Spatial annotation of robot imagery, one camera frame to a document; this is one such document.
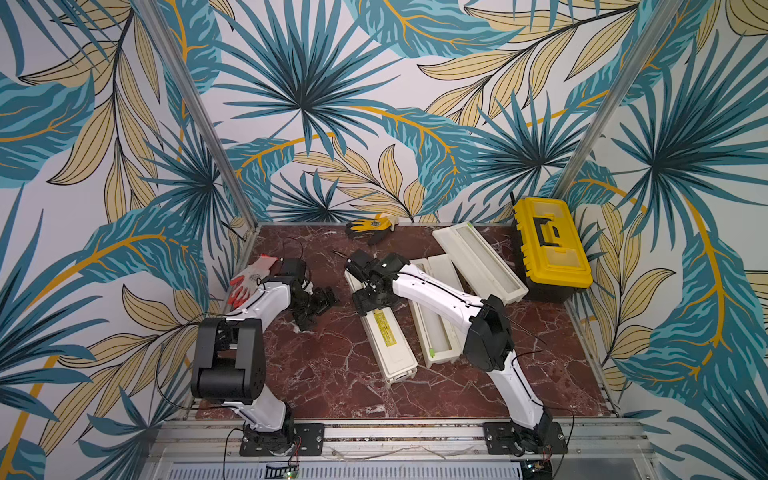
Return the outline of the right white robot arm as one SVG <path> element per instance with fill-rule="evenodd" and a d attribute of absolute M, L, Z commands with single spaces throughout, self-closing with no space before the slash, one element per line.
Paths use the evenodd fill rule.
<path fill-rule="evenodd" d="M 555 431 L 555 422 L 519 365 L 500 298 L 481 298 L 453 288 L 396 253 L 377 259 L 357 250 L 346 259 L 345 269 L 362 284 L 352 294 L 359 313 L 405 299 L 436 313 L 465 334 L 463 355 L 494 382 L 507 405 L 519 444 L 529 451 L 544 445 L 547 435 Z"/>

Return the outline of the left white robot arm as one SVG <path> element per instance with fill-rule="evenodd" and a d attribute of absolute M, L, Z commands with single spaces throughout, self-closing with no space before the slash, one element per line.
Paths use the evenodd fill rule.
<path fill-rule="evenodd" d="M 264 333 L 285 312 L 307 331 L 337 297 L 332 288 L 313 285 L 301 258 L 261 256 L 237 273 L 230 287 L 230 311 L 198 327 L 191 393 L 234 411 L 248 433 L 283 432 L 289 407 L 266 386 Z"/>

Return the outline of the white wrap dispenser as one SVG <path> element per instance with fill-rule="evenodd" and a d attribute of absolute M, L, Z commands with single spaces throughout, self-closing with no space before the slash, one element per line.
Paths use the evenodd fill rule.
<path fill-rule="evenodd" d="M 529 293 L 525 283 L 471 223 L 440 228 L 432 235 L 478 296 L 494 295 L 509 305 Z"/>
<path fill-rule="evenodd" d="M 388 386 L 413 378 L 418 362 L 390 307 L 370 310 L 361 316 L 384 381 Z"/>
<path fill-rule="evenodd" d="M 459 275 L 447 254 L 415 259 L 412 263 L 452 288 L 464 291 Z M 422 304 L 409 302 L 427 368 L 453 363 L 463 353 L 466 334 Z"/>

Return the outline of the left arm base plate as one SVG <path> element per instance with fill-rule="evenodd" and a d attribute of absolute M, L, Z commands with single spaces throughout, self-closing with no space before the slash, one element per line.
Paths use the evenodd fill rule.
<path fill-rule="evenodd" d="M 325 439 L 323 423 L 285 423 L 281 430 L 257 432 L 246 426 L 239 449 L 241 457 L 278 457 L 297 454 L 318 457 Z"/>

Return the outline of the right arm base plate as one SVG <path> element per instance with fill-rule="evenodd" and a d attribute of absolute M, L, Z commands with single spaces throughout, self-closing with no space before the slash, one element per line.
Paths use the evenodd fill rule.
<path fill-rule="evenodd" d="M 542 423 L 533 429 L 512 421 L 485 422 L 483 437 L 490 455 L 565 454 L 568 452 L 566 436 L 557 422 Z"/>

